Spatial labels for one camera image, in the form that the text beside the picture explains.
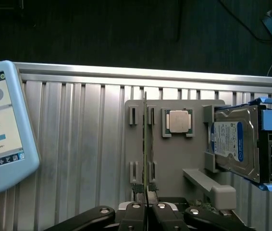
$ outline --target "gray mounting bracket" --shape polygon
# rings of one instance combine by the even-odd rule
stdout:
[[[224,172],[216,168],[215,154],[204,152],[204,168],[212,173]]]
[[[148,167],[149,167],[149,182],[150,183],[156,183],[157,181],[157,172],[158,172],[158,165],[156,161],[148,161]]]
[[[183,169],[183,175],[210,198],[217,210],[236,208],[236,190],[230,185],[220,185],[198,169]]]
[[[141,173],[139,172],[139,162],[130,162],[130,183],[141,183]]]
[[[203,122],[205,124],[208,124],[210,127],[212,123],[215,121],[215,108],[221,108],[221,107],[229,107],[230,105],[206,105],[203,106]],[[212,173],[218,173],[223,172],[222,170],[219,170],[216,168],[215,165],[215,154],[204,152],[204,167],[205,169],[211,171]]]
[[[206,105],[203,106],[203,122],[208,123],[211,125],[215,121],[214,113],[215,108],[221,108],[221,107],[231,107],[231,105],[227,104],[221,104],[221,105]]]
[[[138,124],[138,106],[129,106],[129,114],[130,114],[130,125],[137,125]]]
[[[148,109],[148,124],[152,125],[152,124],[156,124],[156,106],[154,105],[149,105],[147,107]]]

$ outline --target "dark background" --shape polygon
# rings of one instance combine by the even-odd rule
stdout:
[[[25,19],[0,11],[0,60],[266,75],[272,45],[256,41],[217,0],[182,0],[177,40],[178,2],[24,0]],[[272,0],[224,2],[270,38],[260,19]]]

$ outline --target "gray fixture plate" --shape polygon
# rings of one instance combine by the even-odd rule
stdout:
[[[208,128],[204,124],[203,106],[221,105],[222,100],[148,100],[148,107],[154,107],[155,124],[153,126],[153,160],[157,163],[155,179],[159,189],[158,196],[202,198],[203,193],[183,176],[184,168],[204,169],[204,152],[208,148]],[[138,123],[130,125],[130,108],[137,108]],[[194,114],[194,137],[186,137],[184,133],[162,137],[162,109],[192,109]],[[142,181],[142,124],[143,101],[130,100],[125,103],[125,196],[131,195],[130,163],[138,162],[137,181]],[[148,161],[151,156],[151,125],[148,125]]]

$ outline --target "hard drive label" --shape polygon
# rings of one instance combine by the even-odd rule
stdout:
[[[211,145],[215,154],[231,155],[236,161],[244,160],[243,125],[241,122],[215,122],[211,126]]]

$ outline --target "screw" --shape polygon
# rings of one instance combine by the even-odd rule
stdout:
[[[133,208],[140,208],[140,204],[133,204]]]
[[[199,214],[199,211],[196,210],[196,209],[194,209],[194,208],[192,208],[192,209],[190,210],[190,212],[191,212],[192,214],[194,214],[194,215],[198,215],[198,214]]]
[[[157,207],[158,207],[158,208],[165,208],[165,207],[166,207],[166,205],[165,205],[165,204],[160,203],[160,204],[158,204],[158,205],[157,205]]]
[[[102,214],[109,213],[109,209],[103,208],[103,209],[101,209],[100,213],[102,213]]]

